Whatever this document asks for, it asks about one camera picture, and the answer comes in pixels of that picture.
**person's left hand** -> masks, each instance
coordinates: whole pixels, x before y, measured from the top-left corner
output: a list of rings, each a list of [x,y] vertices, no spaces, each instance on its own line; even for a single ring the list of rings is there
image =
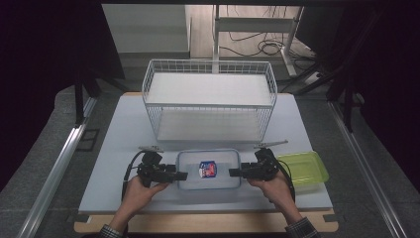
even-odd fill
[[[152,187],[145,187],[140,177],[135,176],[131,178],[127,184],[123,202],[109,226],[119,232],[123,232],[129,220],[144,208],[156,193],[164,190],[168,185],[169,183],[158,183]]]

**black curtain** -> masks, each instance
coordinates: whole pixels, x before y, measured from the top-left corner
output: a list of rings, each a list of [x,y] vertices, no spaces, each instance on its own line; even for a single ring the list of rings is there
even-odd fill
[[[420,7],[391,1],[356,60],[362,114],[420,190]]]
[[[3,188],[45,127],[59,91],[77,75],[124,73],[96,1],[1,1],[0,32]]]

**sleeve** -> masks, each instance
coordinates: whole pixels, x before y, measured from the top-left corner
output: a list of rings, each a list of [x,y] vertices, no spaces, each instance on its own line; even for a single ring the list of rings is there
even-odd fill
[[[122,238],[123,234],[112,229],[109,225],[104,225],[99,232],[98,238]]]
[[[304,217],[300,221],[293,223],[286,228],[288,237],[290,238],[318,238],[321,235],[308,220],[307,217]]]

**metal rail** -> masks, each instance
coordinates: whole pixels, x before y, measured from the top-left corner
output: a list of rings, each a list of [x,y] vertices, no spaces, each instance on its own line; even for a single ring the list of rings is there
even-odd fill
[[[333,111],[336,122],[352,151],[355,161],[362,172],[362,176],[367,183],[367,187],[370,190],[370,193],[373,196],[373,199],[376,202],[379,211],[389,228],[389,231],[393,237],[407,237],[407,234],[405,233],[401,222],[399,221],[398,215],[396,214],[391,202],[377,181],[376,176],[370,168],[367,158],[365,157],[361,147],[358,144],[358,141],[356,140],[354,134],[347,130],[346,125],[341,119],[342,113],[337,105],[337,102],[328,102],[328,105]]]
[[[77,144],[83,134],[89,116],[93,110],[93,107],[96,104],[96,99],[89,98],[84,106],[84,119],[78,128],[73,128],[65,142],[58,158],[55,161],[54,166],[50,175],[47,177],[46,182],[44,183],[43,188],[38,194],[37,200],[32,206],[24,224],[19,231],[18,238],[32,238],[36,235],[38,228],[40,227],[41,222],[43,221],[44,215],[47,212],[47,209],[50,206],[55,191],[61,182],[61,179],[67,169],[67,166],[72,158],[72,155],[77,147]]]

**shelf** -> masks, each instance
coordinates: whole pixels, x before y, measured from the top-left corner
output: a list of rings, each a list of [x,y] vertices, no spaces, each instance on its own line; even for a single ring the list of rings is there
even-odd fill
[[[263,74],[155,72],[148,106],[271,108]]]
[[[256,111],[163,110],[158,141],[259,142]]]

